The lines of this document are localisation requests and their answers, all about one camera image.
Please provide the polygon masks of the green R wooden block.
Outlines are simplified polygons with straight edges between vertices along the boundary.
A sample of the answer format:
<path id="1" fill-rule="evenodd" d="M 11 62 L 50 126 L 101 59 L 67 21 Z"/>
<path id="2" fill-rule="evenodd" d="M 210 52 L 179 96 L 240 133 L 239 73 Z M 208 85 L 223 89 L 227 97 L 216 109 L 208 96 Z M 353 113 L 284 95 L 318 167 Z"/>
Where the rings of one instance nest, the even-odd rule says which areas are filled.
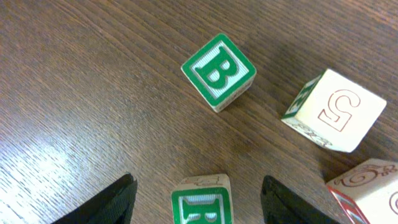
<path id="1" fill-rule="evenodd" d="M 227 174 L 187 177 L 171 195 L 174 224 L 233 224 L 234 212 Z"/>

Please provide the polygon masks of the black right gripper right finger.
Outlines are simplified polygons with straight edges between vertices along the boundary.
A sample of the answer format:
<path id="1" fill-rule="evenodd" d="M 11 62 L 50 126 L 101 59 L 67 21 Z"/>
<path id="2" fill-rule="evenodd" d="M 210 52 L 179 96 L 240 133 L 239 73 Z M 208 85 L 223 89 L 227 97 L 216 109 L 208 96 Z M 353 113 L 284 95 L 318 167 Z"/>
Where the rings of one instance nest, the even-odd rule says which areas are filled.
<path id="1" fill-rule="evenodd" d="M 261 205 L 267 224 L 338 224 L 270 175 L 262 182 Z"/>

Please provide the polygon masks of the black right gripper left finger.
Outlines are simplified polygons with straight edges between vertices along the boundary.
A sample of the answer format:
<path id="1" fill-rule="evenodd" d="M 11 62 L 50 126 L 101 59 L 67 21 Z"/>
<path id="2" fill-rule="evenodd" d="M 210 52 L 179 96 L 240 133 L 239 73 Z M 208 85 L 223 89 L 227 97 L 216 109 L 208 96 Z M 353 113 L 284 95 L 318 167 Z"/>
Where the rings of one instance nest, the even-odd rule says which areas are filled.
<path id="1" fill-rule="evenodd" d="M 126 173 L 55 223 L 130 224 L 136 193 L 137 180 Z"/>

